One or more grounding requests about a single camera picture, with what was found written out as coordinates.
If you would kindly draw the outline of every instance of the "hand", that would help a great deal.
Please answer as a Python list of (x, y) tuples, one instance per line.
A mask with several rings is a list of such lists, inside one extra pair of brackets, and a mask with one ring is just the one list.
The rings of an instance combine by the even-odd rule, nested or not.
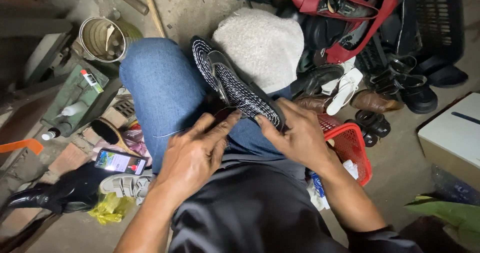
[(279, 98), (276, 103), (286, 118), (285, 123), (289, 129), (285, 133), (279, 132), (265, 116), (255, 117), (261, 132), (275, 148), (285, 157), (311, 170), (318, 168), (319, 163), (331, 162), (331, 154), (327, 149), (317, 114), (302, 109), (285, 98)]
[(227, 145), (227, 135), (241, 116), (239, 110), (211, 128), (215, 117), (204, 113), (195, 125), (183, 134), (168, 140), (162, 170), (152, 191), (165, 185), (177, 206), (197, 192), (219, 168)]

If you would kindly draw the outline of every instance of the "red mesh basket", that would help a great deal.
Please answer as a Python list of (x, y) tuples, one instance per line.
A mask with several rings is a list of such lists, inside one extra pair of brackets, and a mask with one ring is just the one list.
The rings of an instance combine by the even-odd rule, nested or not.
[(372, 178), (372, 166), (365, 152), (365, 142), (360, 128), (354, 123), (338, 121), (335, 117), (327, 114), (319, 114), (318, 122), (323, 129), (325, 139), (335, 141), (335, 151), (340, 161), (349, 159), (358, 166), (358, 183), (366, 185)]

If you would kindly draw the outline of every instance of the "phone screen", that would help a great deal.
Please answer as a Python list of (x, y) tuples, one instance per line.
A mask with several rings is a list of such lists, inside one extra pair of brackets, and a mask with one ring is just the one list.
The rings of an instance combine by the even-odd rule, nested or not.
[(143, 172), (146, 163), (147, 161), (145, 159), (133, 158), (115, 152), (102, 150), (98, 154), (95, 167), (140, 175)]

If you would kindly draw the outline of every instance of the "cardboard box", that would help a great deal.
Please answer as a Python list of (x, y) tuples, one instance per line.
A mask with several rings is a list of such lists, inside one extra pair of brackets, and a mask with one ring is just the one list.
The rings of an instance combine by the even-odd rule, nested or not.
[(425, 157), (480, 191), (480, 94), (472, 93), (418, 131)]

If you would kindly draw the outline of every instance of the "wooden stick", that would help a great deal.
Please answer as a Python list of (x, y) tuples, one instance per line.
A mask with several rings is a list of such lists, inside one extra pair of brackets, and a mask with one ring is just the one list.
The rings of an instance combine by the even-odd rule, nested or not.
[(147, 0), (147, 6), (150, 9), (150, 14), (152, 15), (153, 23), (155, 23), (155, 27), (157, 28), (160, 37), (165, 36), (165, 30), (163, 30), (162, 21), (160, 20), (159, 12), (157, 11), (157, 7), (153, 0)]

